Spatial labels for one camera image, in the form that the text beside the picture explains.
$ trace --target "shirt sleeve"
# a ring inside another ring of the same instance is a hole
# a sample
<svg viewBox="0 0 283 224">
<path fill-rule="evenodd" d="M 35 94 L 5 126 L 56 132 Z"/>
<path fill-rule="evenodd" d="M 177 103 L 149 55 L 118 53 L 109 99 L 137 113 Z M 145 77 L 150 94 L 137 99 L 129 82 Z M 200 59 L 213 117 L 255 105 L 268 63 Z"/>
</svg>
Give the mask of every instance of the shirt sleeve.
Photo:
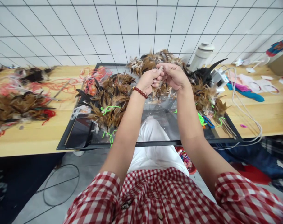
<svg viewBox="0 0 283 224">
<path fill-rule="evenodd" d="M 283 223 L 283 201 L 235 173 L 220 174 L 215 184 L 217 204 L 243 223 Z"/>
<path fill-rule="evenodd" d="M 74 200 L 64 224 L 111 223 L 120 190 L 120 179 L 114 173 L 99 173 Z"/>
</svg>

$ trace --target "plaid fabric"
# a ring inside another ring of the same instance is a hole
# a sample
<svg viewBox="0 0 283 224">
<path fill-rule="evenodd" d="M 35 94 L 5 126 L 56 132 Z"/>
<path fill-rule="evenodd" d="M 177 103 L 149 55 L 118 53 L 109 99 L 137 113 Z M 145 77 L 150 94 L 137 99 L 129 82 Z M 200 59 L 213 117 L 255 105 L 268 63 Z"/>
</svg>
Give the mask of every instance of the plaid fabric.
<svg viewBox="0 0 283 224">
<path fill-rule="evenodd" d="M 283 164 L 283 136 L 262 138 L 261 145 Z M 270 185 L 283 192 L 283 178 L 272 180 Z"/>
<path fill-rule="evenodd" d="M 174 167 L 131 172 L 123 186 L 103 172 L 74 200 L 64 224 L 283 223 L 283 202 L 250 180 L 223 173 L 215 189 L 217 204 Z"/>
</svg>

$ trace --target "floor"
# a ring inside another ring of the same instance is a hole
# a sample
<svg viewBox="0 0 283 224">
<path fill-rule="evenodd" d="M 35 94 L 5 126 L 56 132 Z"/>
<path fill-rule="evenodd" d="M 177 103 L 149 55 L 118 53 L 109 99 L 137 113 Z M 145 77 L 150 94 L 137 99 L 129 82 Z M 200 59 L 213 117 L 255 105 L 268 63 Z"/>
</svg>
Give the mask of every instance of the floor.
<svg viewBox="0 0 283 224">
<path fill-rule="evenodd" d="M 58 206 L 48 206 L 43 200 L 43 191 L 47 180 L 41 185 L 37 193 L 29 200 L 23 210 L 19 213 L 13 224 L 57 224 L 64 221 L 66 212 L 74 201 L 76 196 L 83 191 L 93 180 L 96 174 L 99 172 L 104 160 L 107 157 L 109 149 L 96 149 L 86 151 L 81 157 L 75 156 L 73 153 L 66 153 L 63 157 L 63 165 L 73 164 L 79 169 L 78 171 L 73 166 L 64 166 L 56 171 L 53 175 L 50 174 L 50 178 L 46 187 L 51 187 L 44 191 L 45 200 L 50 205 L 60 204 L 64 202 L 70 195 L 71 197 L 64 203 Z M 215 201 L 201 176 L 198 172 L 194 175 L 190 175 L 190 178 L 201 188 L 203 193 L 211 200 Z M 275 193 L 283 200 L 283 193 L 269 186 L 262 186 Z"/>
</svg>

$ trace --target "scissors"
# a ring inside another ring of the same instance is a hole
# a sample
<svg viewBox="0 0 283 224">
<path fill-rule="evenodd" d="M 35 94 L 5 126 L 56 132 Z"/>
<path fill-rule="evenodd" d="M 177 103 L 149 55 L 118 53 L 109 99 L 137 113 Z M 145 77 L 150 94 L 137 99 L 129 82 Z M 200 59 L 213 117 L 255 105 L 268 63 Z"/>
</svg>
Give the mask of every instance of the scissors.
<svg viewBox="0 0 283 224">
<path fill-rule="evenodd" d="M 215 126 L 212 124 L 212 122 L 206 117 L 206 116 L 202 116 L 203 118 L 204 118 L 204 121 L 207 123 L 207 125 L 211 128 L 211 129 L 213 129 L 213 128 L 215 128 Z"/>
</svg>

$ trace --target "wooden table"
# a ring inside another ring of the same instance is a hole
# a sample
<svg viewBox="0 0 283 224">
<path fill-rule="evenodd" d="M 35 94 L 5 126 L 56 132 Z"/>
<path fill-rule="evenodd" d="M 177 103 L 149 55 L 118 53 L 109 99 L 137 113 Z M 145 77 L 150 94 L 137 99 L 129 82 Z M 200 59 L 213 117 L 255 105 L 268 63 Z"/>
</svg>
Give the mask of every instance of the wooden table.
<svg viewBox="0 0 283 224">
<path fill-rule="evenodd" d="M 86 66 L 58 67 L 52 72 L 50 78 L 51 80 L 55 80 L 59 78 L 78 77 L 79 72 L 83 68 L 86 68 Z M 238 74 L 247 74 L 243 67 L 237 67 L 237 72 Z M 10 73 L 10 70 L 3 71 L 0 73 L 0 77 Z M 274 78 L 272 84 L 280 90 L 279 95 L 262 93 L 261 95 L 265 98 L 265 102 L 262 103 L 246 98 L 240 94 L 239 96 L 252 116 L 261 124 L 263 136 L 283 134 L 283 85 L 278 82 L 279 77 L 276 77 L 267 67 L 256 67 L 256 73 L 252 76 L 253 79 L 260 79 L 261 75 L 272 76 Z M 233 105 L 231 100 L 232 91 L 226 90 L 223 94 L 226 96 L 222 100 L 226 101 L 227 105 Z M 0 137 L 0 157 L 62 152 L 57 151 L 56 148 L 69 122 L 76 99 L 74 99 L 74 95 L 67 93 L 60 93 L 58 98 L 69 100 L 62 103 L 51 102 L 50 106 L 57 108 L 57 114 L 44 126 L 42 126 L 42 121 L 34 121 L 29 124 L 23 124 L 23 130 L 19 130 L 20 125 L 6 130 L 5 135 Z M 257 126 L 253 121 L 242 114 L 236 106 L 231 106 L 227 112 L 242 138 L 256 136 L 258 133 Z M 248 128 L 242 128 L 240 124 L 244 124 L 248 126 Z M 228 137 L 222 128 L 216 127 L 216 131 L 219 137 Z"/>
</svg>

